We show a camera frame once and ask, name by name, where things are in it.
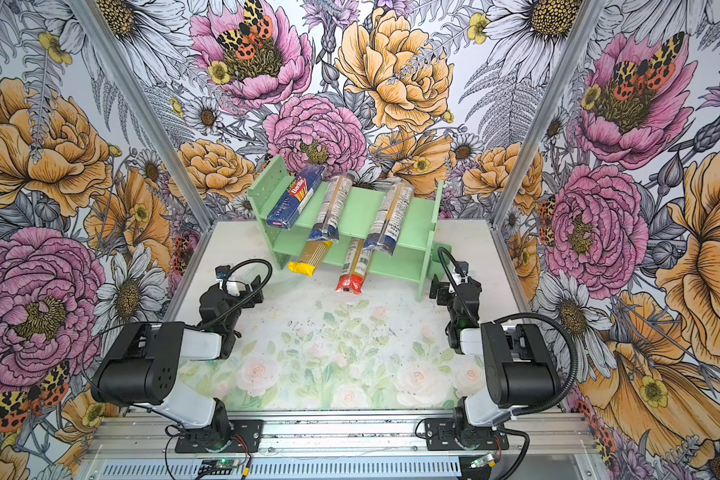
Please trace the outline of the blue Barilla spaghetti box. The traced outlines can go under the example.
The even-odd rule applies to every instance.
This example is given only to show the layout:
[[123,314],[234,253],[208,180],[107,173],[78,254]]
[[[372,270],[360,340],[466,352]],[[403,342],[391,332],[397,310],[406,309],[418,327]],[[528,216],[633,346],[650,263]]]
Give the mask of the blue Barilla spaghetti box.
[[281,229],[292,228],[315,190],[322,183],[325,170],[324,165],[306,165],[294,177],[268,214],[266,224]]

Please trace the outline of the red spaghetti bag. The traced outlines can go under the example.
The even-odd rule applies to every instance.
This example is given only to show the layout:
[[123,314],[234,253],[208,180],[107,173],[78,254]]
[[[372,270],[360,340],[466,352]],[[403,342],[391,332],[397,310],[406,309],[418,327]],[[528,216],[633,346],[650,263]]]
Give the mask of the red spaghetti bag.
[[372,254],[373,250],[364,246],[363,239],[355,238],[351,241],[336,286],[337,292],[362,293]]

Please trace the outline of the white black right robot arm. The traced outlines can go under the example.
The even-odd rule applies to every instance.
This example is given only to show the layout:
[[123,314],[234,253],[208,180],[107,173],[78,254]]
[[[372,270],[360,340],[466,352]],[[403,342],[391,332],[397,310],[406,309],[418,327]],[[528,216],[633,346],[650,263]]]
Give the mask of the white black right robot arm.
[[547,403],[562,392],[558,374],[538,326],[529,312],[481,323],[477,317],[479,282],[468,278],[454,286],[435,277],[429,297],[449,313],[444,328],[455,353],[483,362],[485,385],[463,395],[453,419],[427,424],[428,448],[444,450],[493,449],[508,446],[499,428],[521,415],[521,410]]

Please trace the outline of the clear labelled spaghetti bag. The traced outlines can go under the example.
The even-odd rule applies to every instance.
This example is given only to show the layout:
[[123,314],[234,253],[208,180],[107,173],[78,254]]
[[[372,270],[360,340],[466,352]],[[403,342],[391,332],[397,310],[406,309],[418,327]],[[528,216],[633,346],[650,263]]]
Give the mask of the clear labelled spaghetti bag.
[[394,253],[413,197],[414,187],[408,182],[397,183],[385,193],[364,241],[365,249]]

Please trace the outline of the yellow spaghetti bag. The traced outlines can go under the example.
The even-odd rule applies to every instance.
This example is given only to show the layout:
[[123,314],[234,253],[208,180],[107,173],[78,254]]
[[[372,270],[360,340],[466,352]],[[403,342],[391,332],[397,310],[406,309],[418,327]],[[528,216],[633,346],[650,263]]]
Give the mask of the yellow spaghetti bag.
[[332,245],[333,242],[330,240],[307,241],[300,257],[296,261],[290,261],[288,269],[293,273],[313,277]]

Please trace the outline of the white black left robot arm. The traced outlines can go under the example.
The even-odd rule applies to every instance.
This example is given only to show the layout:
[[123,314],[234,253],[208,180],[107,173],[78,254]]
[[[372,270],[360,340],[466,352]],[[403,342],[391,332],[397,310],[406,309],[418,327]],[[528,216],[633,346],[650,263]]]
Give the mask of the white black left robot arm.
[[175,422],[190,445],[221,450],[234,440],[222,400],[202,395],[178,379],[182,361],[225,360],[241,337],[240,313],[263,301],[256,276],[234,293],[229,281],[200,297],[201,322],[132,323],[122,327],[90,380],[94,399],[138,406]]

